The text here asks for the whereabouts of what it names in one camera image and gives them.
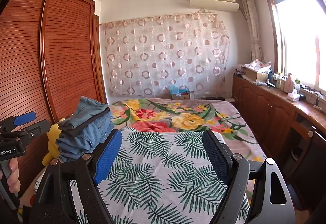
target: curtain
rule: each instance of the curtain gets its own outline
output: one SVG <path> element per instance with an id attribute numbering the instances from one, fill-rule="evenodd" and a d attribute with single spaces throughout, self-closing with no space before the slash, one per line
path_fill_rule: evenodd
<path id="1" fill-rule="evenodd" d="M 251 52 L 252 61 L 259 59 L 263 61 L 261 49 L 259 45 L 259 24 L 257 17 L 257 10 L 254 0 L 241 0 L 246 15 L 247 23 L 249 26 L 250 37 L 251 37 Z"/>
<path id="2" fill-rule="evenodd" d="M 217 14 L 151 16 L 101 25 L 115 95 L 164 97 L 169 86 L 224 96 L 229 37 Z"/>

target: wooden wardrobe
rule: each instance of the wooden wardrobe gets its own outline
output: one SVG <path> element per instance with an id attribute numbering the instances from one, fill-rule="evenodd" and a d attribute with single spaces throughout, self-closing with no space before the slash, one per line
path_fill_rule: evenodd
<path id="1" fill-rule="evenodd" d="M 106 101 L 94 4 L 9 1 L 0 16 L 0 120 L 34 111 L 36 121 L 54 124 L 81 96 Z M 35 138 L 19 158 L 22 193 L 43 168 L 47 142 L 46 135 Z"/>

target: storage box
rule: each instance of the storage box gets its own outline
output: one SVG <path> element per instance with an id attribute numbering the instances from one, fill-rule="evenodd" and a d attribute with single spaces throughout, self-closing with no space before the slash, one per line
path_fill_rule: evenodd
<path id="1" fill-rule="evenodd" d="M 172 100 L 189 100 L 190 93 L 172 94 Z"/>
<path id="2" fill-rule="evenodd" d="M 255 73 L 251 69 L 246 68 L 246 76 L 255 82 L 266 82 L 268 74 L 267 73 Z"/>

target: floral blanket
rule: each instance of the floral blanket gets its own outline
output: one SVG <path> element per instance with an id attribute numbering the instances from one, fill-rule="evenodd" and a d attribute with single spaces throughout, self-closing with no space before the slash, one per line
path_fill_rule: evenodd
<path id="1" fill-rule="evenodd" d="M 116 224 L 210 223 L 227 186 L 216 176 L 202 134 L 122 129 L 122 146 L 107 179 L 97 186 Z M 79 222 L 88 223 L 76 181 L 70 185 Z M 237 223 L 244 223 L 248 210 L 244 197 Z"/>
<path id="2" fill-rule="evenodd" d="M 140 132 L 212 131 L 221 133 L 233 153 L 263 162 L 266 158 L 252 131 L 234 106 L 226 101 L 131 99 L 110 105 L 116 129 L 132 127 Z M 249 202 L 254 181 L 247 187 Z"/>

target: hand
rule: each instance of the hand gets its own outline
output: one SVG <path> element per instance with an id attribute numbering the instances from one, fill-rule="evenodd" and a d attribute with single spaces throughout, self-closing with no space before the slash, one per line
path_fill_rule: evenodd
<path id="1" fill-rule="evenodd" d="M 7 179 L 7 183 L 9 186 L 10 193 L 17 193 L 20 190 L 20 182 L 18 180 L 18 161 L 16 158 L 10 159 L 9 168 L 11 170 L 11 174 Z M 2 171 L 0 171 L 0 180 L 2 179 Z"/>

